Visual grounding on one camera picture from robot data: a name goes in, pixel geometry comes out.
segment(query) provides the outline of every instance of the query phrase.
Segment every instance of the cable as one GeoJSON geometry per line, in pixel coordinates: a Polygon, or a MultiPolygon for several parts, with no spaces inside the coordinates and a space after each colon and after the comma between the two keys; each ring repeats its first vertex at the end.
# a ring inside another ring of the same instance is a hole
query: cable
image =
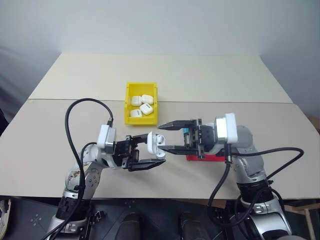
{"type": "Polygon", "coordinates": [[[219,237],[222,234],[222,231],[220,231],[215,237],[212,238],[212,240],[215,240],[217,237],[219,237]]]}
{"type": "MultiPolygon", "coordinates": [[[[84,169],[84,153],[85,153],[85,150],[88,146],[92,145],[92,144],[97,144],[96,142],[89,142],[87,143],[86,145],[84,145],[84,147],[82,148],[81,150],[81,154],[80,154],[80,162],[81,162],[81,169],[83,170],[84,169]]],[[[55,232],[55,234],[50,238],[50,240],[54,240],[56,239],[56,237],[58,236],[58,234],[62,231],[62,229],[68,224],[68,222],[71,220],[71,217],[73,216],[73,214],[75,213],[75,211],[77,210],[77,208],[79,207],[81,201],[82,201],[82,198],[84,196],[84,191],[81,193],[81,197],[79,197],[79,194],[78,194],[78,199],[77,199],[77,202],[74,206],[74,208],[72,209],[72,212],[70,213],[70,215],[68,216],[67,219],[65,219],[62,224],[60,224],[61,226],[59,227],[59,229],[55,232]]]]}
{"type": "Polygon", "coordinates": [[[233,152],[232,155],[240,156],[240,157],[253,157],[253,156],[259,156],[259,155],[270,154],[270,153],[281,152],[281,151],[297,151],[297,152],[299,152],[299,154],[296,157],[294,157],[293,159],[291,159],[290,161],[288,161],[287,163],[285,163],[284,165],[282,165],[281,167],[279,167],[277,170],[272,172],[269,176],[266,177],[266,179],[270,179],[274,175],[276,175],[277,173],[279,173],[280,171],[282,171],[283,169],[288,167],[289,165],[293,164],[299,158],[301,158],[304,155],[305,152],[301,148],[297,148],[297,147],[279,147],[279,148],[273,148],[273,149],[270,149],[270,150],[260,151],[260,152],[255,152],[255,153],[237,153],[237,152],[233,152]]]}
{"type": "Polygon", "coordinates": [[[82,98],[82,99],[79,99],[79,100],[76,100],[75,102],[73,102],[69,107],[68,109],[66,110],[66,113],[65,113],[65,118],[64,118],[64,127],[65,127],[65,133],[66,133],[66,137],[68,139],[68,142],[69,142],[69,145],[71,147],[71,150],[73,152],[73,155],[75,157],[75,160],[79,166],[79,169],[80,169],[80,177],[79,177],[79,186],[78,186],[78,198],[77,198],[77,201],[75,203],[75,206],[74,208],[72,209],[70,215],[68,216],[67,219],[65,219],[61,224],[59,224],[58,226],[56,226],[54,229],[52,229],[50,232],[48,232],[44,237],[42,237],[41,240],[45,240],[46,238],[48,238],[51,234],[55,233],[51,238],[50,240],[54,240],[57,235],[61,232],[61,230],[67,225],[67,223],[70,221],[72,215],[75,213],[75,211],[77,210],[79,204],[81,203],[82,201],[82,198],[84,196],[84,192],[85,192],[85,188],[86,188],[86,180],[85,180],[85,172],[84,172],[84,168],[83,168],[83,155],[84,155],[84,151],[86,149],[87,146],[93,144],[92,142],[90,143],[87,143],[81,150],[81,155],[80,155],[80,158],[78,156],[78,153],[77,153],[77,150],[75,148],[75,145],[72,141],[72,138],[71,138],[71,134],[70,134],[70,128],[69,128],[69,116],[70,116],[70,112],[72,110],[72,108],[77,105],[78,103],[81,103],[81,102],[85,102],[85,101],[89,101],[89,102],[95,102],[97,104],[100,104],[102,105],[110,114],[110,118],[109,120],[107,121],[107,124],[112,127],[113,125],[113,121],[114,121],[114,116],[112,114],[112,111],[110,110],[110,108],[105,105],[103,102],[99,101],[99,100],[96,100],[96,99],[93,99],[93,98],[82,98]]]}
{"type": "MultiPolygon", "coordinates": [[[[238,220],[238,202],[241,199],[241,195],[235,200],[234,202],[234,218],[237,221],[238,220]]],[[[238,224],[238,228],[242,235],[247,239],[251,240],[250,237],[246,234],[245,230],[242,228],[241,224],[238,224]]]]}
{"type": "Polygon", "coordinates": [[[276,190],[274,190],[273,188],[271,188],[271,191],[275,193],[275,195],[278,197],[281,209],[283,211],[283,213],[285,213],[285,204],[284,204],[284,200],[282,199],[280,193],[278,193],[276,190]]]}
{"type": "Polygon", "coordinates": [[[230,163],[226,163],[225,165],[225,170],[224,170],[224,173],[223,173],[223,176],[221,177],[219,183],[216,185],[216,187],[214,188],[210,198],[209,198],[209,201],[208,201],[208,205],[206,206],[206,209],[207,209],[207,213],[208,213],[208,216],[210,218],[210,220],[218,225],[219,227],[221,228],[230,228],[230,227],[234,227],[238,224],[240,224],[251,212],[251,210],[254,208],[254,205],[256,204],[256,202],[258,201],[260,195],[265,191],[265,190],[268,190],[270,189],[270,187],[264,187],[264,188],[261,188],[259,191],[256,192],[256,194],[254,195],[253,199],[252,199],[252,202],[250,204],[250,206],[248,207],[248,209],[246,210],[245,214],[240,218],[238,219],[237,221],[235,222],[232,222],[232,223],[221,223],[219,222],[214,214],[213,214],[213,211],[212,211],[212,203],[213,203],[213,200],[218,192],[218,190],[220,189],[220,187],[222,186],[222,184],[225,182],[227,176],[228,176],[228,173],[230,171],[230,167],[231,167],[231,164],[230,163]]]}

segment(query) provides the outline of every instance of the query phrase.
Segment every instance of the floor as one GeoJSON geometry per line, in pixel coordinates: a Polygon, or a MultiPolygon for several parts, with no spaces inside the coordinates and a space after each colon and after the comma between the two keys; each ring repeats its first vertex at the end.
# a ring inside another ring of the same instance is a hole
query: floor
{"type": "MultiPolygon", "coordinates": [[[[108,199],[95,200],[98,211],[104,211],[106,218],[91,230],[90,240],[114,240],[118,227],[124,217],[136,212],[142,217],[142,235],[144,240],[179,240],[178,216],[183,212],[194,213],[207,229],[211,239],[222,240],[221,230],[208,219],[206,207],[200,204],[181,202],[171,199],[108,199]]],[[[52,216],[56,213],[54,205],[35,200],[15,198],[10,226],[5,240],[37,240],[46,233],[52,216]]],[[[313,211],[313,226],[319,240],[319,212],[313,211]]],[[[305,217],[286,213],[295,235],[310,239],[305,217]]],[[[234,228],[237,240],[244,240],[238,228],[234,228]]]]}

